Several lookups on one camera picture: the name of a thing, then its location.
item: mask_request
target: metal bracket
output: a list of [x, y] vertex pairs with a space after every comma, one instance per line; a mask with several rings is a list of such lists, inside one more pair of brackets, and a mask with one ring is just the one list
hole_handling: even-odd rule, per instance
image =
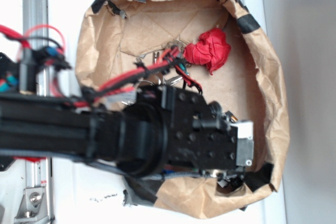
[[43, 223], [48, 220], [48, 204], [44, 187], [24, 189], [24, 195], [14, 223]]
[[237, 166], [251, 166], [254, 154], [253, 122], [237, 121], [231, 127], [237, 127]]

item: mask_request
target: red wire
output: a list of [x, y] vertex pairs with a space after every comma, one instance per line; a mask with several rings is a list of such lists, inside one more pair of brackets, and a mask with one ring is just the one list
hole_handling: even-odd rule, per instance
[[[134, 90], [134, 87], [116, 89], [116, 90], [112, 90], [112, 91], [106, 93], [104, 96], [126, 93], [126, 92], [130, 92], [130, 91], [133, 91], [133, 90]], [[83, 108], [83, 107], [88, 107], [89, 106], [89, 104], [86, 101], [75, 102], [73, 105], [77, 108]]]
[[[162, 63], [150, 65], [150, 66], [147, 67], [147, 69], [148, 70], [154, 70], [154, 69], [157, 69], [157, 68], [160, 68], [160, 67], [167, 66], [168, 64], [169, 63], [167, 61], [164, 61]], [[136, 74], [140, 74], [140, 73], [143, 73], [143, 72], [145, 72], [145, 70], [143, 68], [137, 68], [137, 69], [128, 71], [126, 73], [123, 73], [123, 74], [105, 82], [103, 85], [101, 85], [99, 87], [98, 91], [103, 91], [104, 89], [109, 88], [109, 87], [117, 84], [118, 82], [121, 82], [121, 81], [123, 81], [123, 80], [125, 80], [129, 77], [132, 77]]]
[[[3, 33], [4, 35], [6, 35], [8, 37], [12, 37], [12, 38], [16, 38], [16, 39], [23, 38], [23, 36], [20, 33], [10, 29], [9, 27], [3, 26], [3, 25], [0, 25], [0, 33]], [[19, 42], [21, 43], [23, 48], [31, 48], [28, 41], [22, 40], [22, 41], [19, 41]]]
[[202, 89], [202, 86], [197, 81], [188, 76], [178, 65], [175, 66], [175, 69], [180, 72], [183, 80], [188, 84], [189, 87], [191, 87], [192, 84], [195, 83], [196, 85], [199, 86], [200, 89]]
[[61, 40], [62, 40], [62, 53], [64, 54], [65, 52], [65, 39], [64, 39], [64, 36], [63, 34], [54, 26], [51, 26], [51, 25], [48, 25], [48, 24], [40, 24], [40, 25], [37, 25], [37, 26], [33, 26], [32, 28], [30, 28], [29, 30], [27, 30], [24, 34], [24, 36], [28, 37], [31, 35], [32, 32], [38, 30], [38, 29], [41, 29], [41, 28], [49, 28], [49, 29], [53, 29], [55, 30], [59, 36], [61, 37]]
[[163, 53], [162, 53], [162, 54], [160, 55], [160, 57], [158, 58], [156, 64], [160, 63], [160, 61], [163, 60], [163, 58], [164, 58], [168, 53], [170, 53], [172, 56], [175, 56], [175, 54], [176, 54], [177, 52], [180, 52], [179, 49], [178, 49], [178, 47], [175, 47], [175, 48], [173, 48], [173, 49], [168, 48], [168, 49], [164, 50]]

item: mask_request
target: brown paper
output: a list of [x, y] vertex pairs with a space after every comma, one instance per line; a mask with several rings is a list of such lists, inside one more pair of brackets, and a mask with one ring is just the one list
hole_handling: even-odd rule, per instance
[[94, 14], [89, 8], [82, 23], [76, 74], [83, 85], [97, 87], [134, 69], [135, 57], [174, 40], [196, 43], [214, 27], [223, 29], [232, 51], [227, 63], [211, 76], [204, 66], [191, 66], [191, 76], [204, 89], [207, 102], [218, 101], [239, 119], [254, 122], [255, 156], [251, 170], [274, 164], [271, 183], [252, 192], [246, 185], [223, 194], [214, 179], [176, 178], [163, 183], [156, 207], [196, 218], [212, 218], [247, 206], [278, 190], [289, 146], [286, 90], [280, 61], [261, 28], [242, 34], [236, 19], [247, 15], [236, 0], [111, 0], [126, 19], [108, 5]]

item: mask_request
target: metal clip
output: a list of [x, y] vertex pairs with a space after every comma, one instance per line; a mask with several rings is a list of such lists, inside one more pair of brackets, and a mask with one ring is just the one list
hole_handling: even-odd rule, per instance
[[160, 56], [160, 53], [157, 52], [153, 52], [153, 64], [156, 64], [157, 63], [157, 60], [159, 59], [159, 56]]
[[168, 85], [168, 86], [173, 86], [173, 85], [179, 83], [182, 80], [183, 80], [182, 76], [175, 76], [173, 78], [165, 80], [165, 84]]

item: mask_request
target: white wall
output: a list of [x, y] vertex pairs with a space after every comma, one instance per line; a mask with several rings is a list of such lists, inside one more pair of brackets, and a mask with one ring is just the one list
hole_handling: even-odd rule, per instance
[[[22, 33], [22, 0], [0, 0], [0, 6], [0, 24]], [[0, 35], [0, 52], [12, 60], [16, 60], [19, 46], [18, 42], [9, 41]], [[7, 171], [0, 172], [0, 206], [5, 208], [1, 223], [14, 222], [25, 187], [26, 165], [24, 160], [17, 160]]]
[[336, 0], [264, 0], [285, 72], [291, 145], [288, 224], [336, 223]]

